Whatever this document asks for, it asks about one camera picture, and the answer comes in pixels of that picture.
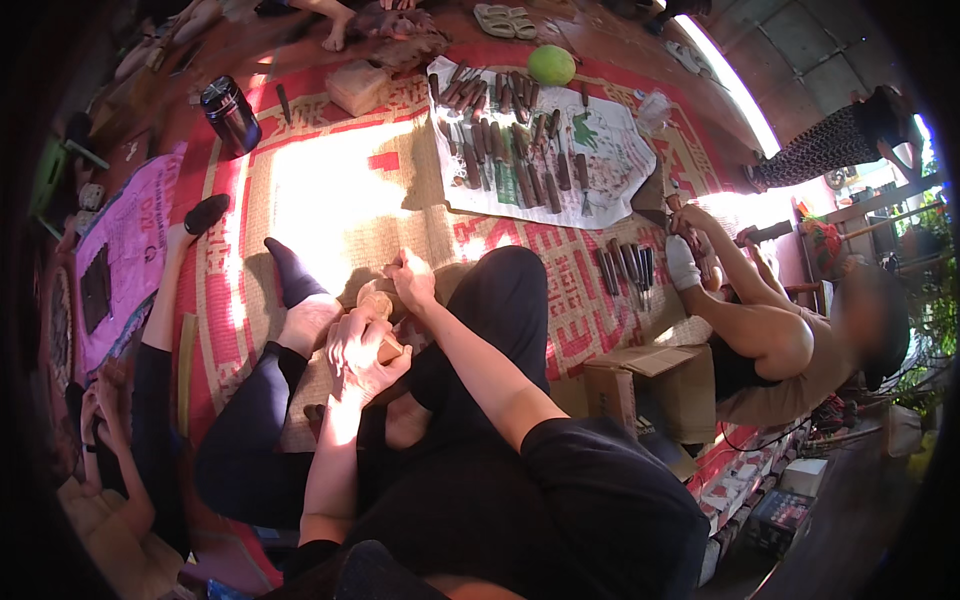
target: white sock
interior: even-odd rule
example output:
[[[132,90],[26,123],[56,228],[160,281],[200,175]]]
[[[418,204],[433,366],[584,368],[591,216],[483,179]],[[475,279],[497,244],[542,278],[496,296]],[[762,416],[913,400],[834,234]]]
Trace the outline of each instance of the white sock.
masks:
[[[678,292],[700,283],[700,269],[693,259],[693,252],[679,235],[668,235],[666,238],[666,270],[673,279],[673,286]]]

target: red patterned mat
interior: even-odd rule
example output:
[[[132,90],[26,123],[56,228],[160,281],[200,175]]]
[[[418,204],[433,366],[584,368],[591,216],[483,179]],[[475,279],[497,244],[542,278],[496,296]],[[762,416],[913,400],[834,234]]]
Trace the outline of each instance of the red patterned mat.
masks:
[[[451,48],[447,56],[508,70],[525,65],[531,50],[485,43]],[[271,234],[304,255],[324,285],[342,293],[347,304],[400,245],[411,247],[438,273],[462,272],[456,267],[498,246],[530,248],[547,270],[548,378],[558,391],[580,373],[584,361],[614,348],[706,339],[708,328],[702,321],[681,321],[683,311],[662,264],[662,229],[636,215],[594,231],[449,212],[426,122],[425,78],[401,78],[394,82],[387,106],[353,119],[324,92],[324,77],[337,66],[306,69],[247,92],[263,129],[262,141],[248,156],[229,160],[221,155],[220,142],[202,117],[191,133],[171,222],[210,194],[227,192],[232,197],[228,215],[198,240],[180,279],[178,315],[195,313],[200,324],[190,381],[189,439],[194,447],[282,325],[273,263],[262,246]],[[731,189],[680,90],[593,60],[578,69],[577,77],[588,82],[591,95],[634,112],[639,104],[634,89],[666,91],[674,102],[673,127],[648,142],[664,156],[669,176],[693,197]],[[281,116],[278,83],[290,98],[292,127]],[[635,312],[622,284],[616,299],[601,292],[593,250],[613,236],[621,243],[657,250],[652,311]],[[438,280],[441,295],[448,297],[455,278],[444,284],[438,275]],[[629,298],[635,296],[631,291]],[[312,447],[302,405],[323,401],[329,385],[326,368],[315,359],[291,407],[284,449]],[[560,398],[558,402],[576,412]],[[194,507],[191,512],[202,511]],[[203,528],[195,523],[195,530]],[[247,560],[265,575],[263,580],[275,584],[277,574],[249,529],[235,524],[229,528],[243,542]]]

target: black thermos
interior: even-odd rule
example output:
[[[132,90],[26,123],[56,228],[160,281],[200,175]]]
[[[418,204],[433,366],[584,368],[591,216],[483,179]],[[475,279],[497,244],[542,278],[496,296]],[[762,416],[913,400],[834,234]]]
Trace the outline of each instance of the black thermos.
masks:
[[[232,77],[223,75],[213,80],[204,90],[200,103],[210,127],[235,155],[243,156],[260,143],[260,125],[247,97]]]

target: patterned pants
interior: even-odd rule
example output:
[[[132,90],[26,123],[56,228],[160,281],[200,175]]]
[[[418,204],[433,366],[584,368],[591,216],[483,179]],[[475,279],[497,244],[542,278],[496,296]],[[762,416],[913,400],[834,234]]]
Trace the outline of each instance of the patterned pants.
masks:
[[[876,160],[880,160],[880,152],[856,126],[853,106],[849,106],[798,135],[773,158],[762,161],[756,171],[767,187],[786,187]]]

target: black box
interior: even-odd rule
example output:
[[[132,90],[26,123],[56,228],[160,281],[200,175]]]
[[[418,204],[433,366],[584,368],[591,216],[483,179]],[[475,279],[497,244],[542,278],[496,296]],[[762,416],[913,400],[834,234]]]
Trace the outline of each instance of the black box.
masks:
[[[780,488],[770,490],[747,519],[751,544],[782,559],[793,541],[804,536],[815,499]]]

